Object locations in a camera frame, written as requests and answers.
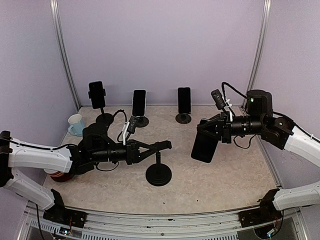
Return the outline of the black phone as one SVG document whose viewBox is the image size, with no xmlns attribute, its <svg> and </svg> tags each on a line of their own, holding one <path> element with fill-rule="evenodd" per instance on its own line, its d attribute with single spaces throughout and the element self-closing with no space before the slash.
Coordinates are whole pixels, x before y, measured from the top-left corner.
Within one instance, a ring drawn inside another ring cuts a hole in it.
<svg viewBox="0 0 320 240">
<path fill-rule="evenodd" d="M 191 158 L 203 163 L 210 163 L 213 159 L 218 142 L 219 141 L 215 139 L 197 132 L 190 155 Z"/>
</svg>

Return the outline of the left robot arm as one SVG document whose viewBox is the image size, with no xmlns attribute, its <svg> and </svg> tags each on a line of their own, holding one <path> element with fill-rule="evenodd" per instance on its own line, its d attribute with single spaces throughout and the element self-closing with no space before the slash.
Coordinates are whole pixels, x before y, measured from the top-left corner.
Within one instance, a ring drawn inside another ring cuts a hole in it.
<svg viewBox="0 0 320 240">
<path fill-rule="evenodd" d="M 11 138 L 9 131 L 0 134 L 0 186 L 34 202 L 63 223 L 70 218 L 59 192 L 37 184 L 19 168 L 45 170 L 51 177 L 83 175 L 100 162 L 138 164 L 162 150 L 171 149 L 168 140 L 146 144 L 134 139 L 116 143 L 108 137 L 103 123 L 92 123 L 82 131 L 79 144 L 59 147 L 28 145 Z"/>
</svg>

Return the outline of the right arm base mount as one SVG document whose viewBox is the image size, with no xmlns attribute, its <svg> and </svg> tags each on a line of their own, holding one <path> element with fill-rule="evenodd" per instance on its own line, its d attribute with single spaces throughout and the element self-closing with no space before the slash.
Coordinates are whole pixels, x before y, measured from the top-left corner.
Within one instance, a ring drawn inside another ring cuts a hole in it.
<svg viewBox="0 0 320 240">
<path fill-rule="evenodd" d="M 240 224 L 242 228 L 261 225 L 269 223 L 282 218 L 283 214 L 281 211 L 269 212 L 255 208 L 251 210 L 245 210 L 238 213 Z"/>
</svg>

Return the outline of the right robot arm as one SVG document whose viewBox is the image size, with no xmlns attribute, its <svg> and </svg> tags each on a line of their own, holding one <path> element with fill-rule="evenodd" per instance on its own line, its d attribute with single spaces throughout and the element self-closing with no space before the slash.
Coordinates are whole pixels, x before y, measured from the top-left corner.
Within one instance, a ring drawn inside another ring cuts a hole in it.
<svg viewBox="0 0 320 240">
<path fill-rule="evenodd" d="M 232 143 L 232 138 L 246 135 L 260 138 L 280 150 L 296 154 L 315 166 L 320 165 L 320 141 L 303 130 L 291 118 L 282 113 L 274 117 L 272 95 L 264 90 L 250 90 L 244 96 L 247 100 L 246 115 L 234 116 L 226 111 L 229 103 L 221 92 L 211 92 L 220 113 L 202 119 L 197 125 L 197 133 L 191 158 L 210 163 L 218 143 Z M 318 205 L 320 203 L 320 183 L 304 185 L 289 189 L 272 189 L 260 200 L 256 218 L 266 222 L 276 211 Z"/>
</svg>

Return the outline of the blue case phone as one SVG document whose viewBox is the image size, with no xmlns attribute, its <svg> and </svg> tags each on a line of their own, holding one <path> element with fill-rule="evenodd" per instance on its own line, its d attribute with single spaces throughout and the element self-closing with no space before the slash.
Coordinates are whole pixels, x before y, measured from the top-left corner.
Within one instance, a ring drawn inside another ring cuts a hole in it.
<svg viewBox="0 0 320 240">
<path fill-rule="evenodd" d="M 132 97 L 132 115 L 135 117 L 144 117 L 146 114 L 147 92 L 144 89 L 133 91 Z"/>
</svg>

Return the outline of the clear case phone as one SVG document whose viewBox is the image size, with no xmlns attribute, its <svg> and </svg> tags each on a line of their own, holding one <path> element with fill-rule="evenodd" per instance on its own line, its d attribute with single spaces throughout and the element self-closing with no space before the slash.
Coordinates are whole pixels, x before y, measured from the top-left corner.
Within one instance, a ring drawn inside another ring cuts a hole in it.
<svg viewBox="0 0 320 240">
<path fill-rule="evenodd" d="M 179 87 L 178 93 L 178 113 L 191 113 L 191 89 L 189 87 Z"/>
</svg>

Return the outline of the black clamp phone stand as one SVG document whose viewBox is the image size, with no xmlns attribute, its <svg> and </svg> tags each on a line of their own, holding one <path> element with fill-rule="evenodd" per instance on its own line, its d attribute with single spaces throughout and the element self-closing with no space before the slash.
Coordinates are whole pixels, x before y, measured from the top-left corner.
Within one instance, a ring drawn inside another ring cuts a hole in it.
<svg viewBox="0 0 320 240">
<path fill-rule="evenodd" d="M 98 108 L 100 109 L 101 114 L 96 118 L 95 122 L 96 123 L 104 123 L 107 126 L 113 123 L 114 117 L 110 113 L 105 113 L 104 107 L 103 108 Z"/>
<path fill-rule="evenodd" d="M 145 172 L 146 180 L 149 184 L 155 187 L 162 187 L 168 184 L 172 179 L 171 169 L 161 163 L 161 153 L 157 152 L 155 154 L 156 163 L 149 166 Z"/>
</svg>

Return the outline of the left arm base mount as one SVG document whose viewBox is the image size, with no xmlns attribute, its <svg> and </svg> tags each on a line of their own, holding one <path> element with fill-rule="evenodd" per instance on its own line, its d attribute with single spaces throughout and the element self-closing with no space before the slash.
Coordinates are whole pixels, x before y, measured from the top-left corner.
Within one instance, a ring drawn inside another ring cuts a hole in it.
<svg viewBox="0 0 320 240">
<path fill-rule="evenodd" d="M 69 208 L 55 208 L 45 210 L 43 218 L 54 223 L 83 229 L 87 219 L 87 213 Z"/>
</svg>

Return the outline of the plate phone stand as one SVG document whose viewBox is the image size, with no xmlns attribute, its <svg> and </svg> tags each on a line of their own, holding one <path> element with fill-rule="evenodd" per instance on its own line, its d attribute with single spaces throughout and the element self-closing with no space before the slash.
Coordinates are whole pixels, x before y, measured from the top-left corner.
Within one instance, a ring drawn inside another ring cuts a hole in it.
<svg viewBox="0 0 320 240">
<path fill-rule="evenodd" d="M 188 124 L 191 122 L 192 120 L 192 117 L 185 113 L 185 114 L 182 114 L 182 113 L 178 113 L 176 116 L 175 116 L 175 120 L 180 123 L 180 124 Z"/>
<path fill-rule="evenodd" d="M 137 128 L 144 128 L 149 124 L 149 119 L 145 116 L 136 117 L 136 119 L 137 119 L 137 123 L 136 123 Z"/>
</svg>

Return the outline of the dark teal phone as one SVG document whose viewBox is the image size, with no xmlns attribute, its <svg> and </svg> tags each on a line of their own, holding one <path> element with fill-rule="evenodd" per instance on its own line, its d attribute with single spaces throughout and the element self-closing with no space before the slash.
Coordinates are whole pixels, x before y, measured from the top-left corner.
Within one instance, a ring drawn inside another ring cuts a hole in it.
<svg viewBox="0 0 320 240">
<path fill-rule="evenodd" d="M 103 87 L 103 83 L 101 81 L 90 82 L 88 84 L 89 92 L 88 96 L 91 100 L 92 108 L 93 109 L 100 109 L 106 106 L 105 96 L 106 91 Z"/>
</svg>

